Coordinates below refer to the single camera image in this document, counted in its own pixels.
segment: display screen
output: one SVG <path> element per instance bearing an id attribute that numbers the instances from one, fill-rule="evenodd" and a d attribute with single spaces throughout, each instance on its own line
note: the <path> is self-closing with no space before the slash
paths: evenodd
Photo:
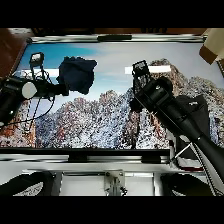
<path id="1" fill-rule="evenodd" d="M 161 72 L 152 76 L 168 77 L 175 96 L 204 96 L 211 139 L 223 146 L 224 78 L 216 62 L 209 65 L 199 56 L 201 46 L 202 43 L 168 42 L 28 45 L 16 75 L 22 75 L 21 70 L 30 72 L 31 55 L 42 52 L 43 67 L 54 84 L 58 84 L 59 66 L 66 56 L 96 60 L 94 82 L 87 95 L 70 91 L 69 96 L 56 96 L 50 112 L 34 120 L 28 133 L 23 131 L 24 123 L 5 127 L 0 134 L 0 147 L 169 149 L 168 133 L 153 114 L 145 109 L 139 113 L 130 111 L 133 77 L 129 70 L 143 60 L 152 66 L 152 71 L 156 70 L 154 66 L 161 66 Z M 30 106 L 25 102 L 17 120 L 24 120 L 27 113 L 32 117 L 37 103 L 37 99 Z M 44 114 L 51 104 L 41 100 L 35 116 Z"/>

